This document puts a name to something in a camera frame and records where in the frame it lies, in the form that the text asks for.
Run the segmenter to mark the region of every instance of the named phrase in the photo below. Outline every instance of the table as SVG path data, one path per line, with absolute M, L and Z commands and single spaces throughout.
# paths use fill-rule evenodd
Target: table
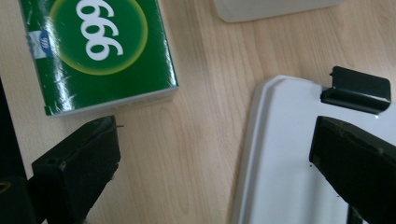
M 0 7 L 0 76 L 25 169 L 83 123 L 114 114 L 121 163 L 88 223 L 229 223 L 254 89 L 279 74 L 331 86 L 334 65 L 396 87 L 396 1 L 226 23 L 212 0 L 160 0 L 180 88 L 172 102 L 45 116 L 18 1 Z

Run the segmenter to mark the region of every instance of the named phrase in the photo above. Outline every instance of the black object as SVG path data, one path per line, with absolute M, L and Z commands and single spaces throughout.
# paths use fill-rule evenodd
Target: black object
M 27 180 L 0 87 L 0 223 L 82 223 L 119 166 L 115 118 L 83 125 L 36 160 Z
M 396 147 L 339 119 L 318 117 L 309 160 L 370 224 L 396 223 Z
M 322 103 L 379 114 L 390 105 L 390 82 L 382 77 L 335 66 L 332 87 L 324 91 Z

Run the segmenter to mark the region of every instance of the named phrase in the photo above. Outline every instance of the white plastic tray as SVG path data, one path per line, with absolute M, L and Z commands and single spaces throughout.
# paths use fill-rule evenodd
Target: white plastic tray
M 256 90 L 233 224 L 347 223 L 347 204 L 308 160 L 317 117 L 344 120 L 396 145 L 396 104 L 376 116 L 323 104 L 324 89 L 278 76 Z

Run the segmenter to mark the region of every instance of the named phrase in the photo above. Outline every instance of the white number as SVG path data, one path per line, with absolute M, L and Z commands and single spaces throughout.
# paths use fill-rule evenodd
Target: white number
M 93 8 L 93 12 L 88 14 L 82 12 L 82 9 L 85 7 Z M 119 30 L 113 22 L 100 17 L 100 7 L 104 7 L 107 10 L 108 17 L 114 16 L 113 8 L 111 8 L 111 6 L 104 0 L 81 0 L 78 2 L 76 8 L 78 16 L 84 20 L 84 22 L 81 24 L 81 33 L 85 38 L 88 39 L 85 50 L 87 51 L 88 56 L 96 61 L 102 61 L 107 58 L 108 54 L 110 53 L 109 46 L 116 47 L 117 55 L 123 54 L 123 49 L 120 43 L 105 36 L 105 26 L 111 29 L 113 36 L 119 35 Z M 89 27 L 97 27 L 98 31 L 95 33 L 89 33 L 87 31 Z M 100 46 L 103 49 L 100 52 L 92 52 L 92 48 L 96 46 Z

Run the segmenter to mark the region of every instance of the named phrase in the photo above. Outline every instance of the black clip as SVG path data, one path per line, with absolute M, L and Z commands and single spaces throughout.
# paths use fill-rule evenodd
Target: black clip
M 332 87 L 324 91 L 321 102 L 329 105 L 379 114 L 390 106 L 390 82 L 335 66 L 332 69 Z

